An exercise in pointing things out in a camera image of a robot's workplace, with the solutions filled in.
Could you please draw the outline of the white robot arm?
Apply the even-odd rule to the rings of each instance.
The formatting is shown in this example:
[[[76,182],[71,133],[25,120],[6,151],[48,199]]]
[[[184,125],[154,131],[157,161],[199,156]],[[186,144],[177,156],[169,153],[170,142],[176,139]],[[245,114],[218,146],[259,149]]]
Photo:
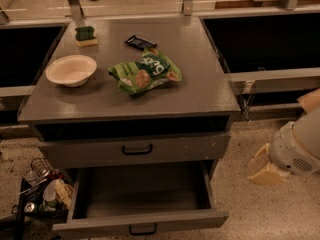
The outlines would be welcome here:
[[[293,175],[320,170],[320,89],[298,98],[305,114],[281,127],[248,164],[247,179],[257,185],[278,185]]]

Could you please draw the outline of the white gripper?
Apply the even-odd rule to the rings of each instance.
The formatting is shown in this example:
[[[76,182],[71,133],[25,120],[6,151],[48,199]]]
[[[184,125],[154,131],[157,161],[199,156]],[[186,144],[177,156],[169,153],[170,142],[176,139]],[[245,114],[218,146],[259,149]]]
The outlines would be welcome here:
[[[267,167],[270,159],[281,169]],[[250,160],[247,179],[256,185],[279,185],[287,181],[290,172],[296,175],[318,172],[320,170],[319,129],[302,121],[288,122],[273,136],[270,144],[270,159],[269,144],[266,143]]]

